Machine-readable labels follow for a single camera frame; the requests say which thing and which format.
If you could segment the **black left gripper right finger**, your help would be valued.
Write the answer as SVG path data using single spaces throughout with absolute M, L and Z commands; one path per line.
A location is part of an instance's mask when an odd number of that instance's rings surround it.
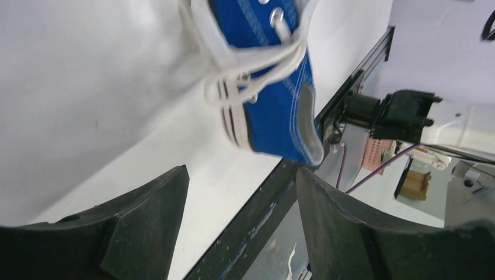
M 296 188 L 313 279 L 493 279 L 494 223 L 437 228 L 375 209 L 301 168 Z

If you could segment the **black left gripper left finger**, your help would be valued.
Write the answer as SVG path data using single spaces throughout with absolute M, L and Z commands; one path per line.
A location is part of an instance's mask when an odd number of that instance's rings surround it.
M 1 227 L 1 278 L 166 279 L 188 186 L 177 166 L 58 222 Z

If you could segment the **blue canvas sneaker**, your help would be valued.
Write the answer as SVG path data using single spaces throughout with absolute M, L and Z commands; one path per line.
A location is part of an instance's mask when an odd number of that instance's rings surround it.
M 238 148 L 310 166 L 325 156 L 315 124 L 308 34 L 316 1 L 179 1 L 208 62 L 204 98 Z

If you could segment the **white shoelace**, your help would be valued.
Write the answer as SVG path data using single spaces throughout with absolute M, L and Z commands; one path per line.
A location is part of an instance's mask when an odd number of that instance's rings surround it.
M 281 41 L 276 45 L 237 48 L 230 45 L 206 1 L 179 1 L 184 25 L 196 40 L 211 70 L 205 79 L 204 98 L 221 107 L 254 101 L 268 85 L 289 77 L 304 60 L 308 33 L 317 1 L 299 1 L 298 26 L 291 31 L 282 8 L 269 13 L 269 27 Z

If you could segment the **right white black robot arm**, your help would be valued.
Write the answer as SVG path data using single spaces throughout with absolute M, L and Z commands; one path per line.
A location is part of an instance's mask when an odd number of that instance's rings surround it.
M 494 164 L 494 106 L 457 103 L 429 92 L 398 90 L 383 100 L 345 99 L 339 118 L 374 139 L 420 144 L 471 161 Z

